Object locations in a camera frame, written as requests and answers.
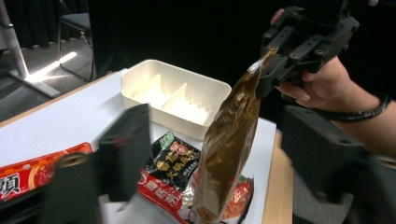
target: black wristband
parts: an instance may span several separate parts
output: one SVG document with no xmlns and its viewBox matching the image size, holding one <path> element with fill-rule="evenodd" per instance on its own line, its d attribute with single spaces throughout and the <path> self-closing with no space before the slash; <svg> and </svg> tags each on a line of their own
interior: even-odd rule
<svg viewBox="0 0 396 224">
<path fill-rule="evenodd" d="M 329 119 L 329 120 L 343 121 L 343 122 L 354 122 L 354 121 L 360 121 L 360 120 L 365 120 L 365 119 L 372 119 L 373 117 L 384 112 L 384 110 L 386 110 L 388 105 L 390 104 L 391 99 L 388 95 L 384 95 L 383 97 L 380 98 L 380 100 L 381 100 L 381 103 L 379 104 L 379 107 L 377 109 L 366 111 L 366 112 L 360 112 L 357 114 L 330 112 L 330 111 L 319 110 L 319 109 L 313 109 L 313 111 L 317 112 L 318 114 L 320 114 L 321 116 L 323 116 L 324 118 Z"/>
</svg>

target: snack package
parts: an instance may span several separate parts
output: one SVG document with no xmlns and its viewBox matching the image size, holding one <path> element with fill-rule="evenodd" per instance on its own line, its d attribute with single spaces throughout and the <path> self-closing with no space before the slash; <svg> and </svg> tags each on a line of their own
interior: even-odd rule
<svg viewBox="0 0 396 224">
<path fill-rule="evenodd" d="M 74 152 L 89 154 L 92 153 L 92 147 L 89 143 L 82 143 L 67 150 L 1 167 L 0 203 L 48 184 L 53 177 L 55 162 L 63 155 Z"/>
<path fill-rule="evenodd" d="M 256 97 L 261 70 L 276 54 L 269 50 L 234 85 L 205 134 L 192 209 L 194 223 L 219 223 L 248 159 L 259 118 Z"/>
<path fill-rule="evenodd" d="M 141 170 L 137 191 L 175 223 L 192 223 L 191 206 L 200 150 L 169 132 L 152 144 L 152 151 L 154 158 Z M 241 223 L 253 189 L 253 179 L 240 176 L 220 223 Z"/>
</svg>

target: white plastic container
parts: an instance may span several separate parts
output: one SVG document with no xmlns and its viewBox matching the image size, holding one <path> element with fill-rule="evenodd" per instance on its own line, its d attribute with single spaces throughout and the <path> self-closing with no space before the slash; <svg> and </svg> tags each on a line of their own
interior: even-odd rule
<svg viewBox="0 0 396 224">
<path fill-rule="evenodd" d="M 149 104 L 153 122 L 203 140 L 231 92 L 225 82 L 156 60 L 145 60 L 122 74 L 125 108 Z"/>
</svg>

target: red packaging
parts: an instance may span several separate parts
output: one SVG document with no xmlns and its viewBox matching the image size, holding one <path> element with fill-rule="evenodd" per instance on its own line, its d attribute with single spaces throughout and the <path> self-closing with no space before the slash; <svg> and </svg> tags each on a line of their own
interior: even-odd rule
<svg viewBox="0 0 396 224">
<path fill-rule="evenodd" d="M 90 154 L 92 147 L 89 143 L 82 143 L 67 150 L 0 167 L 0 203 L 48 184 L 53 177 L 55 162 L 74 152 Z"/>
</svg>

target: brown plastic bag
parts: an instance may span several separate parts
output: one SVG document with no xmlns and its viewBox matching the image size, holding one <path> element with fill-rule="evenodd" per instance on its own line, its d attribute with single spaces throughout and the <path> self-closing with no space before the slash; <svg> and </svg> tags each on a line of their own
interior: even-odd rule
<svg viewBox="0 0 396 224">
<path fill-rule="evenodd" d="M 192 209 L 194 223 L 219 223 L 248 159 L 259 118 L 256 97 L 261 70 L 276 54 L 269 50 L 237 81 L 205 134 Z"/>
</svg>

